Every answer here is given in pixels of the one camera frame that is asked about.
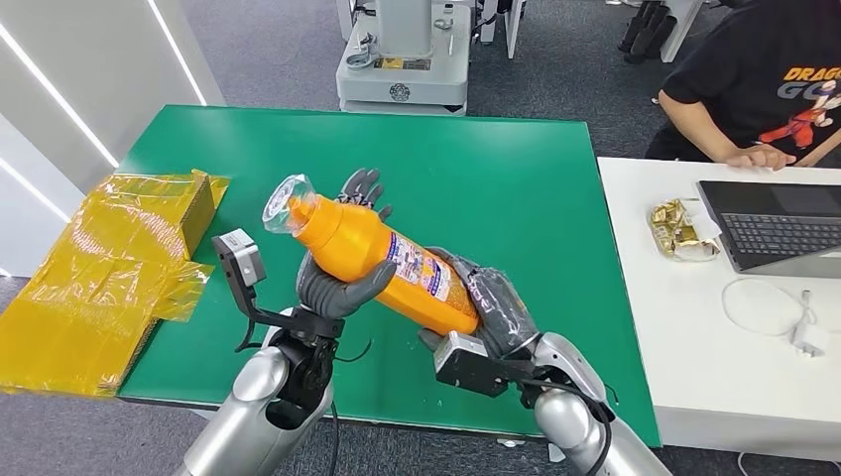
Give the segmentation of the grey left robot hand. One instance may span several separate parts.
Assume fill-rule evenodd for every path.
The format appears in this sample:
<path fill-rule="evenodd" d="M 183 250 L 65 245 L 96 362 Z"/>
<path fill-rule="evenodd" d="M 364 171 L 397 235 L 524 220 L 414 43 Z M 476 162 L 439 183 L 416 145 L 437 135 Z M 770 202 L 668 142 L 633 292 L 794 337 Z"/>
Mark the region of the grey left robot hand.
<path fill-rule="evenodd" d="M 383 193 L 379 178 L 376 169 L 357 170 L 347 179 L 335 201 L 372 209 Z M 396 268 L 395 263 L 385 260 L 364 277 L 345 283 L 323 271 L 307 251 L 296 277 L 297 296 L 300 304 L 314 314 L 344 318 L 380 294 L 394 277 Z"/>

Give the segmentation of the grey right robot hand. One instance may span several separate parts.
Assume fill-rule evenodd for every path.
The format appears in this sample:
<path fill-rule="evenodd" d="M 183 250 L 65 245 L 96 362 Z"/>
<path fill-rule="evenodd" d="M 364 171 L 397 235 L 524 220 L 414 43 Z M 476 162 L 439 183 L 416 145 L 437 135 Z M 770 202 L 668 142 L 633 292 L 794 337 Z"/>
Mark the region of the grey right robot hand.
<path fill-rule="evenodd" d="M 480 318 L 472 336 L 494 359 L 529 360 L 541 333 L 506 274 L 440 247 L 429 252 L 451 266 L 469 292 Z"/>

